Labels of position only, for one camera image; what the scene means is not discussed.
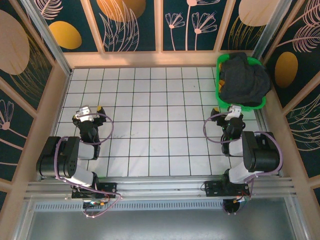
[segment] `flower illustration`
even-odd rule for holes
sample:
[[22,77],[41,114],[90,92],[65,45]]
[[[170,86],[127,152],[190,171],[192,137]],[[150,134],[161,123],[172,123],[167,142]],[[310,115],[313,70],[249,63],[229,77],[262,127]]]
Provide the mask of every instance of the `flower illustration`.
[[192,24],[195,33],[194,50],[197,50],[198,34],[210,33],[217,30],[215,14],[215,12],[212,14],[204,13],[200,18],[199,12],[192,14]]
[[185,50],[186,51],[188,51],[188,26],[189,26],[189,16],[190,16],[191,7],[194,7],[197,5],[217,4],[219,2],[220,2],[220,0],[186,0],[186,3],[189,5],[188,12],[186,15],[186,28],[185,28]]
[[194,7],[197,5],[210,5],[210,4],[217,4],[220,0],[186,0],[186,3],[190,7]]
[[7,106],[3,99],[0,100],[0,129],[10,129],[10,121],[14,114],[15,105],[8,101]]
[[184,19],[181,16],[181,12],[173,13],[172,16],[171,16],[171,13],[167,13],[165,15],[165,20],[168,23],[168,26],[170,28],[172,47],[173,47],[173,50],[175,51],[176,48],[174,43],[174,37],[172,34],[172,29],[183,27],[184,25],[186,25],[186,23],[184,22]]

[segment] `black cloth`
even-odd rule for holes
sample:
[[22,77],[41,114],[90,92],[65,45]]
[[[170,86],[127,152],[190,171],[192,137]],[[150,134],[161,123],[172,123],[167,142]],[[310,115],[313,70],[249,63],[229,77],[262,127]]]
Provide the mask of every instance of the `black cloth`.
[[271,82],[262,65],[249,65],[244,52],[231,53],[222,63],[220,80],[224,80],[219,96],[228,104],[256,107],[271,89]]

